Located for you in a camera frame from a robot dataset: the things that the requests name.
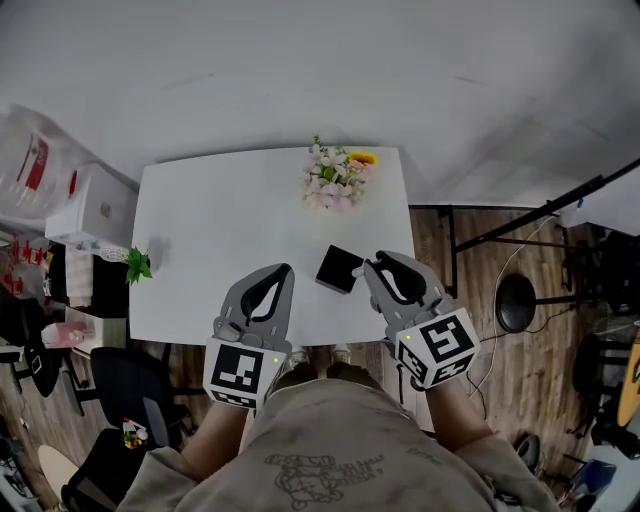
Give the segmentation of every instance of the black box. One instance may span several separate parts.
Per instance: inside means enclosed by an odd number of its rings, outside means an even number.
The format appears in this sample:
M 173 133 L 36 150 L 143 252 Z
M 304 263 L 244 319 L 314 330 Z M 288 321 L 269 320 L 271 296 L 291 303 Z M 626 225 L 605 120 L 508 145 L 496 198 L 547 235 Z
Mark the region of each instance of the black box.
M 338 293 L 351 293 L 356 282 L 351 272 L 354 268 L 361 267 L 363 262 L 364 260 L 355 254 L 330 245 L 318 270 L 316 282 Z

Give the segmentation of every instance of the shirt print graphic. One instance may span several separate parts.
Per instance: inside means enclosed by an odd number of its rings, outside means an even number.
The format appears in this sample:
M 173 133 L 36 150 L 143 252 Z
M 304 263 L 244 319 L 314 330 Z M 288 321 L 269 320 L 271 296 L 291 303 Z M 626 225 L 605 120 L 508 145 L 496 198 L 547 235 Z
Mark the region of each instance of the shirt print graphic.
M 384 460 L 383 455 L 372 459 L 338 464 L 334 457 L 323 455 L 270 455 L 266 464 L 280 466 L 275 484 L 291 497 L 293 510 L 304 510 L 309 503 L 331 503 L 344 498 L 339 489 L 347 485 L 361 484 L 382 475 L 382 469 L 374 467 Z

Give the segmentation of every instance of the white wall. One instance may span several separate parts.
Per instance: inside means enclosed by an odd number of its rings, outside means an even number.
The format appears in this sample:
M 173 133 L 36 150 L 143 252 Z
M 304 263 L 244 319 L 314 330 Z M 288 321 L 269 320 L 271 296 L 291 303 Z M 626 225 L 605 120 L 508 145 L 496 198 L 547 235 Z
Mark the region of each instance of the white wall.
M 398 145 L 412 202 L 536 205 L 640 156 L 632 0 L 7 0 L 0 107 L 128 176 Z

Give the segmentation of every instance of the white table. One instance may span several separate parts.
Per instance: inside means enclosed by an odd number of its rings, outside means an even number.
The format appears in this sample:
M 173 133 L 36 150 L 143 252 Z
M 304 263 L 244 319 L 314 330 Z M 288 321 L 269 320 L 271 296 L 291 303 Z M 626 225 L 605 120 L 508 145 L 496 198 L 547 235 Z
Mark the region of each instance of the white table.
M 305 207 L 299 178 L 306 148 L 168 162 L 144 170 L 133 244 L 149 250 L 153 279 L 131 287 L 131 336 L 204 345 L 229 287 L 258 268 L 295 271 L 287 339 L 299 345 L 378 340 L 385 322 L 359 279 L 340 295 L 315 282 L 330 244 L 363 258 L 414 255 L 396 148 L 380 157 L 367 195 L 343 213 Z

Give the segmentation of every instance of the sneaker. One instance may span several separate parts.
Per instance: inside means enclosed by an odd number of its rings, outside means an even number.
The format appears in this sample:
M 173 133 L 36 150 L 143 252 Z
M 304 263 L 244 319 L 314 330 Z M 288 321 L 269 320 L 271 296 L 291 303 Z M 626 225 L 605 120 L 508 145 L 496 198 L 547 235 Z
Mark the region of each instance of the sneaker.
M 331 364 L 334 363 L 351 364 L 351 349 L 349 345 L 342 343 L 341 345 L 333 346 L 331 349 Z
M 311 359 L 309 358 L 309 354 L 311 349 L 308 347 L 293 347 L 291 351 L 291 355 L 287 360 L 287 364 L 289 365 L 289 369 L 293 370 L 296 366 L 302 363 L 310 363 Z

